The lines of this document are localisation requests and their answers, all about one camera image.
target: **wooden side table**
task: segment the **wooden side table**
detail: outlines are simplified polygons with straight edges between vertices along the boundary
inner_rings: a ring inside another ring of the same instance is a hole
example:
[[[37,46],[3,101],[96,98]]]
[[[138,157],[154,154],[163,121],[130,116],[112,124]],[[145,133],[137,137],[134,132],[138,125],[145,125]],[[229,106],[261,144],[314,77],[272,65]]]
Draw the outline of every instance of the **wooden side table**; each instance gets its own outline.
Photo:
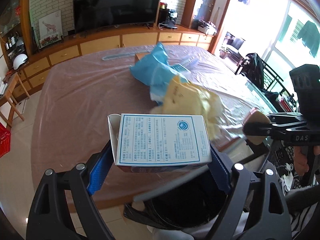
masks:
[[[8,80],[8,86],[4,92],[4,94],[0,97],[0,106],[3,106],[6,102],[8,102],[10,104],[10,106],[12,107],[12,109],[18,114],[18,116],[21,118],[22,121],[24,121],[24,117],[22,116],[22,114],[17,110],[16,105],[18,104],[17,100],[14,98],[14,96],[12,95],[12,91],[14,90],[17,82],[19,82],[19,84],[21,85],[22,89],[24,90],[24,92],[26,93],[26,95],[28,96],[28,98],[30,98],[30,95],[28,93],[28,91],[26,90],[26,88],[24,87],[18,73],[14,73]],[[12,127],[12,123],[10,123],[5,117],[4,115],[1,113],[0,111],[0,117],[10,126]]]

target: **plastic tablecloth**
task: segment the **plastic tablecloth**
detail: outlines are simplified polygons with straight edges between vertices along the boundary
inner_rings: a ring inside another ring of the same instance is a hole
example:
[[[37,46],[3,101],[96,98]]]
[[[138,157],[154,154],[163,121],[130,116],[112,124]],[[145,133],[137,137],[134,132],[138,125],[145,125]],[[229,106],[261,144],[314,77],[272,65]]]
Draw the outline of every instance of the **plastic tablecloth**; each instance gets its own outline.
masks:
[[[217,93],[224,104],[219,120],[221,134],[213,142],[217,148],[243,136],[242,121],[252,107],[270,110],[245,86],[245,77],[234,75],[218,58],[192,46],[166,46],[169,63],[186,56],[198,58],[190,81]],[[31,142],[31,167],[36,189],[44,171],[67,171],[100,152],[109,140],[108,115],[144,113],[156,106],[149,87],[136,80],[129,66],[135,56],[103,61],[107,55],[141,53],[153,46],[113,49],[70,59],[55,65],[42,88]],[[102,189],[93,199],[97,206],[163,185],[184,172],[152,174],[125,173],[112,166]]]

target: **red basket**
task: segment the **red basket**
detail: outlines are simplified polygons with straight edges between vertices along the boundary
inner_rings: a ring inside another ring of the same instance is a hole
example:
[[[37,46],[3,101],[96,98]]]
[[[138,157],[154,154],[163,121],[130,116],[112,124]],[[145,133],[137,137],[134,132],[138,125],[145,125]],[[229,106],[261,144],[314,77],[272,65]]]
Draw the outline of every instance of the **red basket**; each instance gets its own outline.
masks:
[[[0,157],[10,152],[11,133],[0,123]]]

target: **television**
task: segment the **television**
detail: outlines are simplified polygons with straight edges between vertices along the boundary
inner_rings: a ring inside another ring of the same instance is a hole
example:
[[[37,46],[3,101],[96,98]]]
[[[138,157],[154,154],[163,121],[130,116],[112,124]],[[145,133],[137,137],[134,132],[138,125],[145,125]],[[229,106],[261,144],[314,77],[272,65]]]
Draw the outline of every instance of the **television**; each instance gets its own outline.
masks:
[[[73,0],[75,30],[155,23],[158,5],[159,0]]]

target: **metal rivet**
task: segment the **metal rivet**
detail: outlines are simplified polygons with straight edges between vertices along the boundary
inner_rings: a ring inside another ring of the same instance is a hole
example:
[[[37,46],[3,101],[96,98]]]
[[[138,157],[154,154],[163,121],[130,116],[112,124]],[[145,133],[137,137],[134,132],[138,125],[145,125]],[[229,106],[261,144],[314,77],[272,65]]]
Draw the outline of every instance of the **metal rivet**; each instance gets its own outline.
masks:
[[[47,170],[45,171],[45,174],[46,174],[47,176],[51,175],[52,173],[53,173],[53,170],[51,170],[51,169],[47,169]]]
[[[79,163],[79,164],[77,164],[76,169],[81,171],[84,169],[84,167],[85,167],[85,165],[83,163]]]
[[[273,175],[273,170],[267,169],[267,170],[266,170],[266,174],[272,176],[272,175]]]
[[[235,164],[235,168],[238,170],[238,171],[241,171],[243,170],[243,165],[241,163],[236,163]]]

